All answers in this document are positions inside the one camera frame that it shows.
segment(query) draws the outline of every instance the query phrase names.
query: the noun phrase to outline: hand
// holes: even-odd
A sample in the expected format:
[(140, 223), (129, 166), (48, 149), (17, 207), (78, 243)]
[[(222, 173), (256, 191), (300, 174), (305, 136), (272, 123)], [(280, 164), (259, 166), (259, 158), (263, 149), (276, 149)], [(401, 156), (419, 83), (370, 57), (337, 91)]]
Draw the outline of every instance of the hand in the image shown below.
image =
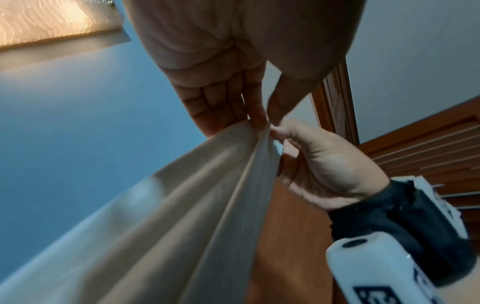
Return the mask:
[(337, 134), (290, 120), (272, 127), (270, 135), (283, 140), (280, 180), (326, 211), (357, 203), (390, 182), (377, 164)]
[(274, 125), (345, 56), (364, 0), (123, 0), (146, 50), (207, 136), (250, 116), (263, 128), (267, 60), (282, 71)]

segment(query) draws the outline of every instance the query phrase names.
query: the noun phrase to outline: beige fabric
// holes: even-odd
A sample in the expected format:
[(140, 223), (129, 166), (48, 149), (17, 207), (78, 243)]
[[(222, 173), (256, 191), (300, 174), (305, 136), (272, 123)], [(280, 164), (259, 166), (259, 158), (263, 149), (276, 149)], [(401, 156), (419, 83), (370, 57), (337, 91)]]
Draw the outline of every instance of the beige fabric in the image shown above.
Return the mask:
[(53, 244), (0, 302), (243, 302), (279, 159), (267, 129), (222, 131)]

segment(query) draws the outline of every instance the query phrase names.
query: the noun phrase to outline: dark sleeve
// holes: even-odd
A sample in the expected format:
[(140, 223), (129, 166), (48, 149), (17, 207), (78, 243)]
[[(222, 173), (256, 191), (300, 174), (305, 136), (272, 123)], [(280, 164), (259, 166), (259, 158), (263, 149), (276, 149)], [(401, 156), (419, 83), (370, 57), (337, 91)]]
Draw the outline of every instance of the dark sleeve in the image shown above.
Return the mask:
[(412, 182), (391, 181), (377, 195), (329, 213), (335, 240), (383, 231), (410, 253), (436, 286), (466, 276), (477, 256), (437, 206)]

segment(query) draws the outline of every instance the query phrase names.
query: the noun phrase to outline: light fixture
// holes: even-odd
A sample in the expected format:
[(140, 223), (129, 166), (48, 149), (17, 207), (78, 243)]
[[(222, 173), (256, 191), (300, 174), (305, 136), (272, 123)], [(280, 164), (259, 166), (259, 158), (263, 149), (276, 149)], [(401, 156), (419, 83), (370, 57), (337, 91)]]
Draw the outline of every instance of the light fixture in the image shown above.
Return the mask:
[(0, 48), (119, 29), (113, 0), (0, 0)]

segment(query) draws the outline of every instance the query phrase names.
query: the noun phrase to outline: curtain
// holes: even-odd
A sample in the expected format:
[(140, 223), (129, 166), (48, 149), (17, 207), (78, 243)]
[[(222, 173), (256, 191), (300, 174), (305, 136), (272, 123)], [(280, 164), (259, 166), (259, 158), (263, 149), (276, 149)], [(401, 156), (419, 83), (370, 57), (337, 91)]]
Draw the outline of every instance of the curtain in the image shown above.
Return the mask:
[(229, 127), (77, 225), (0, 302), (243, 302), (280, 154), (269, 128)]

